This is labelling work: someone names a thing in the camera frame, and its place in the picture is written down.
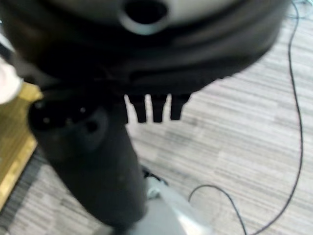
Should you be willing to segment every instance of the black cable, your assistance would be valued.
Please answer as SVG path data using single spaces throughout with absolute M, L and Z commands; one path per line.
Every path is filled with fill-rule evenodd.
M 244 230 L 244 234 L 245 234 L 245 235 L 248 235 L 248 233 L 246 232 L 246 227 L 245 227 L 245 224 L 244 224 L 244 222 L 243 222 L 243 219 L 241 218 L 240 213 L 239 213 L 239 211 L 238 211 L 238 209 L 237 209 L 237 207 L 236 207 L 236 205 L 235 205 L 233 199 L 232 199 L 231 196 L 230 196 L 226 191 L 224 191 L 222 188 L 220 188 L 220 187 L 218 187 L 218 186 L 215 186 L 215 185 L 200 185 L 200 186 L 196 187 L 196 188 L 191 192 L 191 194 L 189 195 L 189 198 L 188 198 L 188 202 L 190 202 L 190 200 L 191 200 L 193 194 L 194 194 L 196 191 L 198 191 L 199 189 L 201 189 L 201 188 L 215 188 L 215 189 L 217 189 L 218 191 L 220 191 L 220 192 L 222 192 L 223 194 L 225 194 L 225 195 L 229 198 L 229 200 L 230 200 L 230 202 L 231 202 L 231 205 L 232 205 L 233 208 L 235 209 L 235 212 L 236 212 L 236 214 L 237 214 L 237 217 L 238 217 L 238 219 L 239 219 L 239 222 L 240 222 L 240 224 L 241 224 L 241 226 L 242 226 L 242 228 L 243 228 L 243 230 Z
M 301 171 L 302 171 L 302 165 L 303 165 L 303 126 L 302 126 L 302 116 L 301 116 L 301 111 L 300 111 L 300 106 L 299 106 L 299 101 L 298 101 L 298 96 L 297 96 L 297 91 L 296 91 L 296 87 L 295 87 L 295 81 L 294 81 L 294 74 L 293 74 L 293 68 L 292 68 L 292 59 L 291 59 L 291 48 L 292 48 L 292 43 L 293 43 L 293 39 L 295 36 L 295 33 L 298 29 L 298 25 L 299 25 L 299 11 L 297 6 L 295 5 L 294 2 L 292 2 L 293 7 L 295 8 L 296 11 L 296 23 L 295 23 L 295 27 L 294 30 L 292 32 L 289 44 L 288 44 L 288 59 L 289 59 L 289 70 L 290 70 L 290 77 L 291 77 L 291 83 L 292 83 L 292 89 L 293 89 L 293 95 L 294 95 L 294 100 L 295 100 L 295 104 L 296 104 L 296 109 L 297 109 L 297 114 L 298 114 L 298 119 L 299 119 L 299 131 L 300 131 L 300 159 L 299 159 L 299 168 L 298 168 L 298 173 L 295 179 L 295 183 L 293 185 L 293 188 L 291 190 L 291 193 L 289 194 L 289 197 L 284 205 L 284 207 L 281 209 L 281 211 L 267 224 L 265 225 L 263 228 L 261 228 L 260 230 L 252 233 L 251 235 L 257 235 L 260 234 L 261 232 L 263 232 L 264 230 L 268 229 L 271 225 L 273 225 L 282 215 L 283 213 L 286 211 L 287 207 L 290 205 L 291 200 L 293 199 L 294 193 L 296 191 L 296 188 L 298 186 L 298 182 L 300 179 L 300 175 L 301 175 Z M 201 185 L 199 187 L 197 187 L 196 189 L 194 189 L 190 196 L 188 201 L 191 200 L 192 195 L 199 190 L 200 188 L 204 188 L 204 187 L 209 187 L 209 188 L 215 188 L 219 191 L 221 191 L 222 193 L 224 193 L 230 200 L 233 208 L 235 209 L 235 212 L 237 214 L 237 217 L 241 223 L 241 226 L 244 230 L 245 235 L 247 235 L 246 232 L 246 227 L 245 224 L 239 214 L 238 209 L 236 208 L 232 198 L 229 196 L 228 193 L 226 193 L 223 189 L 221 189 L 220 187 L 214 186 L 214 185 Z

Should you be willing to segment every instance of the wooden panel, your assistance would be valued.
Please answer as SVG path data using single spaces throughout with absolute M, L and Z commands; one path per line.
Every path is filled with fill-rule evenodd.
M 36 147 L 26 115 L 29 104 L 41 96 L 27 83 L 12 102 L 0 105 L 0 210 Z

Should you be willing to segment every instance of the gray carpet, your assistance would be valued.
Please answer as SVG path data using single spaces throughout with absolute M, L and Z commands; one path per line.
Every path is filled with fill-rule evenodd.
M 298 121 L 287 60 L 293 27 L 294 20 L 285 20 L 274 48 L 258 63 L 194 94 L 181 122 L 168 120 L 167 106 L 162 125 L 139 125 L 128 106 L 128 130 L 141 161 L 185 197 L 202 183 L 221 186 L 233 196 L 249 233 L 280 211 L 298 168 Z M 304 122 L 303 174 L 291 206 L 263 235 L 313 231 L 312 42 L 313 21 L 302 20 L 292 54 Z M 229 201 L 217 191 L 200 190 L 192 204 L 218 235 L 243 234 Z M 11 235 L 91 235 L 100 227 L 39 154 L 2 210 L 0 225 Z

